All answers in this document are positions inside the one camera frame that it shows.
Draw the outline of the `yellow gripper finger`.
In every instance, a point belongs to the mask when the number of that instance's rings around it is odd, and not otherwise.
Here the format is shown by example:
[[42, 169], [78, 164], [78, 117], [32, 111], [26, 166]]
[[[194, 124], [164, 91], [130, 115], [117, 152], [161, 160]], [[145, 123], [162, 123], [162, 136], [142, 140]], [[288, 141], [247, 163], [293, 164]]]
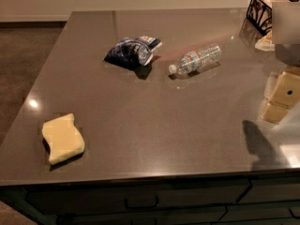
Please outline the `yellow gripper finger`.
[[300, 100], [300, 67], [272, 72], [264, 90], [262, 120], [278, 124]]

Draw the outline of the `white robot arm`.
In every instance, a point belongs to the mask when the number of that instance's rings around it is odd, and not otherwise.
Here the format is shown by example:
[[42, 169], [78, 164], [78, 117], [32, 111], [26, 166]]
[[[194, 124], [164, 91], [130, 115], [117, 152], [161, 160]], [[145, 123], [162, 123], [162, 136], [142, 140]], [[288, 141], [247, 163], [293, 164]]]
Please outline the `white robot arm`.
[[275, 2], [272, 18], [276, 59], [287, 67], [267, 80], [262, 119], [277, 124], [300, 100], [300, 3]]

